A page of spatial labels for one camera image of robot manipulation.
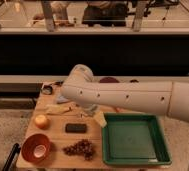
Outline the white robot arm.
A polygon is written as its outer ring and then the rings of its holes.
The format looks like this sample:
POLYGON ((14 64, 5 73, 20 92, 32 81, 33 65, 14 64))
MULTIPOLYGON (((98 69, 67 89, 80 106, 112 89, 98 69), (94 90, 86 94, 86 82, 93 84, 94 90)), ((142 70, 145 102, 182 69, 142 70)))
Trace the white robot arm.
POLYGON ((187 82, 98 83, 89 67, 78 64, 62 84, 61 94, 82 106, 90 116, 98 111, 98 105, 106 105, 189 123, 187 82))

